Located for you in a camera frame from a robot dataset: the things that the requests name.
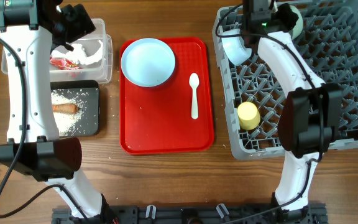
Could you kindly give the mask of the light blue rice bowl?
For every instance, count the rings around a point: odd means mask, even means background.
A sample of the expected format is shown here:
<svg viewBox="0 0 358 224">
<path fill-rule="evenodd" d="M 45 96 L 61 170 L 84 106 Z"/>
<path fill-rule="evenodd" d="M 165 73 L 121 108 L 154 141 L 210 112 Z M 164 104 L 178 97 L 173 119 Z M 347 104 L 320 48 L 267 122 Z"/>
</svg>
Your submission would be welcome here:
<svg viewBox="0 0 358 224">
<path fill-rule="evenodd" d="M 233 65 L 242 65 L 251 57 L 252 49 L 245 46 L 240 29 L 232 29 L 223 32 L 223 37 L 221 39 L 224 52 Z"/>
</svg>

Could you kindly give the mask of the brown sausage piece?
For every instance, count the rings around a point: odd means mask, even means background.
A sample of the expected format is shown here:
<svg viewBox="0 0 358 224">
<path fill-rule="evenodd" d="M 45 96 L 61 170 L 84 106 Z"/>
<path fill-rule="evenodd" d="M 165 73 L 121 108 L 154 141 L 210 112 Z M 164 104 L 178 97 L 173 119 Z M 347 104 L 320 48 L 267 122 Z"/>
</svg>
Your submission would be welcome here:
<svg viewBox="0 0 358 224">
<path fill-rule="evenodd" d="M 64 114 L 75 114 L 78 112 L 78 106 L 73 103 L 65 103 L 60 105 L 52 105 L 54 113 L 64 113 Z"/>
</svg>

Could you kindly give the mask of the red snack wrapper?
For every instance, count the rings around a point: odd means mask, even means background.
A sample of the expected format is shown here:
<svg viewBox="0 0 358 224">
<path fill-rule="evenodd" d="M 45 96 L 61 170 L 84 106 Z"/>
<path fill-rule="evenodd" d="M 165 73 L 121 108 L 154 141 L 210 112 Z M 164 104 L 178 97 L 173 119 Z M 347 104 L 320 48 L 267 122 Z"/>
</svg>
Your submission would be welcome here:
<svg viewBox="0 0 358 224">
<path fill-rule="evenodd" d="M 79 70 L 80 66 L 66 58 L 50 57 L 50 64 L 60 70 Z"/>
</svg>

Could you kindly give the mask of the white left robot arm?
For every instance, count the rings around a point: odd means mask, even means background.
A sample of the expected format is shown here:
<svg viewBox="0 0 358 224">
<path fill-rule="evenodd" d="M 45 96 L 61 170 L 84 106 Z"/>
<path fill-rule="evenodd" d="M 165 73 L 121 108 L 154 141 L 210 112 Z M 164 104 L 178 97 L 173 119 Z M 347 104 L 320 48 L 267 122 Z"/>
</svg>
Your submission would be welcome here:
<svg viewBox="0 0 358 224">
<path fill-rule="evenodd" d="M 50 54 L 92 33 L 81 4 L 0 0 L 0 44 L 8 67 L 10 118 L 0 163 L 55 189 L 81 221 L 103 219 L 106 201 L 81 170 L 78 138 L 61 138 L 53 115 Z"/>
</svg>

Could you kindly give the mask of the pale green bowl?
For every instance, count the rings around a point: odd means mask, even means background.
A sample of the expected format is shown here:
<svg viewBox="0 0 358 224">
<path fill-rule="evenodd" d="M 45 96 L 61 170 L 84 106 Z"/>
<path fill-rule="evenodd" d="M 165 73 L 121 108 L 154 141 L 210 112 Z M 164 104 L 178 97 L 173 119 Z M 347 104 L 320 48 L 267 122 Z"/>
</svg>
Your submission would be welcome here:
<svg viewBox="0 0 358 224">
<path fill-rule="evenodd" d="M 295 6 L 290 5 L 290 8 L 292 12 L 298 16 L 294 28 L 289 32 L 291 34 L 291 39 L 295 40 L 303 31 L 303 18 L 301 12 Z"/>
</svg>

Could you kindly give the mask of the yellow plastic cup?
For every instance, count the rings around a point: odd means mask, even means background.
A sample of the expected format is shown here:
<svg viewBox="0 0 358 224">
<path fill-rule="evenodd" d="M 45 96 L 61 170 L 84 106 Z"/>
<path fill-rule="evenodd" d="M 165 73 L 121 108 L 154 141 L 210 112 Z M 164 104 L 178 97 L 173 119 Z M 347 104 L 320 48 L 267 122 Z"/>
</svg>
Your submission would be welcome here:
<svg viewBox="0 0 358 224">
<path fill-rule="evenodd" d="M 239 125 L 242 129 L 255 129 L 260 123 L 260 114 L 255 104 L 243 102 L 237 107 Z"/>
</svg>

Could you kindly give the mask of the white rice pile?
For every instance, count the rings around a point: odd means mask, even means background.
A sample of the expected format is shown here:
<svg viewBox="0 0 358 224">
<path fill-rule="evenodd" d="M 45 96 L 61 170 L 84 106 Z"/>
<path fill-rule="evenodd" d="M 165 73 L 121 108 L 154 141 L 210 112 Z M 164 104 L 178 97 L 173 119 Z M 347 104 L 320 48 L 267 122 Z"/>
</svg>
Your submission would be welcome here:
<svg viewBox="0 0 358 224">
<path fill-rule="evenodd" d="M 78 112 L 75 114 L 54 113 L 55 122 L 59 130 L 60 137 L 72 136 L 77 130 L 77 123 L 83 117 L 83 102 L 76 93 L 70 90 L 52 90 L 52 105 L 60 105 L 65 103 L 73 103 L 78 106 Z"/>
</svg>

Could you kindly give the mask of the white napkin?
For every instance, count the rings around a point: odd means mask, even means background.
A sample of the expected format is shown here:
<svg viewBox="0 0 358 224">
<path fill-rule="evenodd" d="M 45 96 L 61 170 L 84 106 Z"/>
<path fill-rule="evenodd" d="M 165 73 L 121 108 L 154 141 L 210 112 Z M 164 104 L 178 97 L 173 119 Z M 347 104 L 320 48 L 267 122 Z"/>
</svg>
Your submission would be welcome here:
<svg viewBox="0 0 358 224">
<path fill-rule="evenodd" d="M 54 50 L 51 53 L 52 58 L 64 58 L 73 62 L 77 65 L 91 65 L 96 62 L 99 62 L 103 57 L 103 42 L 98 41 L 99 49 L 93 54 L 88 56 L 85 52 L 85 48 L 82 44 L 72 44 L 73 51 L 68 51 L 67 53 L 61 53 L 57 50 Z"/>
</svg>

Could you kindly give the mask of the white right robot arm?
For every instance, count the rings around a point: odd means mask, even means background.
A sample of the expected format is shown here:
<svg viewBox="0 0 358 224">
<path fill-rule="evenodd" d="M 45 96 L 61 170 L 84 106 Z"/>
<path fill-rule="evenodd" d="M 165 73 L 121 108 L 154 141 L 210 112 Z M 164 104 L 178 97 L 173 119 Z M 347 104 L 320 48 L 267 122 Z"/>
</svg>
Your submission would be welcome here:
<svg viewBox="0 0 358 224">
<path fill-rule="evenodd" d="M 289 4 L 244 1 L 243 36 L 257 45 L 257 55 L 268 65 L 284 94 L 278 137 L 285 150 L 280 183 L 272 195 L 274 212 L 283 220 L 305 216 L 308 191 L 317 165 L 338 136 L 342 93 L 325 83 L 293 43 L 301 29 L 301 15 Z"/>
</svg>

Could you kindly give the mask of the white plastic spoon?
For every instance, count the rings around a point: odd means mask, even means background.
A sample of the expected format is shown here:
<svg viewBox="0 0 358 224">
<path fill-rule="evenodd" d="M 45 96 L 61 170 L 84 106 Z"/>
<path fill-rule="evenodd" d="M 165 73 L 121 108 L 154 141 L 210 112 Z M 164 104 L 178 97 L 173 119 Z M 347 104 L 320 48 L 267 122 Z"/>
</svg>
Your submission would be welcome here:
<svg viewBox="0 0 358 224">
<path fill-rule="evenodd" d="M 192 73 L 189 79 L 189 85 L 192 89 L 192 101 L 191 101 L 191 117 L 193 119 L 198 119 L 198 99 L 197 99 L 197 88 L 200 84 L 199 77 L 196 73 Z"/>
</svg>

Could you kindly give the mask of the light blue oval plate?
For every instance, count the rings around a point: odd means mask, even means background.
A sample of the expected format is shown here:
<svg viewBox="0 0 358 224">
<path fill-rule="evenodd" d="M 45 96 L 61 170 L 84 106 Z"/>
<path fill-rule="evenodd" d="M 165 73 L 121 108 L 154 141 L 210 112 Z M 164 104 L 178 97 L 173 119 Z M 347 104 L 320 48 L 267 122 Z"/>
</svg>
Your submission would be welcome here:
<svg viewBox="0 0 358 224">
<path fill-rule="evenodd" d="M 173 50 L 162 40 L 153 38 L 135 40 L 121 56 L 121 70 L 126 79 L 146 88 L 166 82 L 175 66 Z"/>
</svg>

